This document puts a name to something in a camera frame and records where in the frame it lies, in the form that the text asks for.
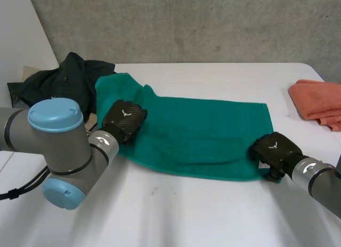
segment gray wall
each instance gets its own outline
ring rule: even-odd
[[[32,0],[56,57],[303,62],[341,81],[341,0]]]

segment table surface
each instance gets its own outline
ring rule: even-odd
[[[306,64],[119,64],[116,71],[130,73],[160,96],[267,103],[274,130],[306,155],[331,164],[340,155],[341,133],[303,121],[288,95],[299,79],[321,80]],[[3,166],[0,193],[25,184],[43,168],[44,158],[1,152]],[[122,157],[111,162],[77,210],[51,205],[40,188],[0,201],[3,247],[334,247],[340,242],[341,220],[289,178],[281,184],[186,178]]]

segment teal towel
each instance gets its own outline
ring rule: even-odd
[[[157,96],[129,74],[101,77],[96,83],[99,126],[116,100],[148,110],[133,146],[119,153],[169,174],[222,180],[261,178],[247,158],[248,147],[273,132],[266,104]]]

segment light blue joint cap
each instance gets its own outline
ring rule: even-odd
[[[68,98],[52,98],[33,105],[28,111],[32,127],[48,133],[71,131],[83,122],[79,105]]]
[[[50,203],[67,210],[77,208],[85,199],[85,194],[78,187],[54,178],[45,181],[43,194]]]

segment folded towel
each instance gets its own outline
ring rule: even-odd
[[[157,96],[129,74],[100,78],[96,83],[99,126],[113,102],[132,101],[148,110],[132,146],[119,153],[153,170],[208,179],[260,179],[247,157],[257,138],[273,132],[266,104]]]
[[[315,119],[333,131],[341,130],[341,85],[299,80],[289,94],[304,119]]]

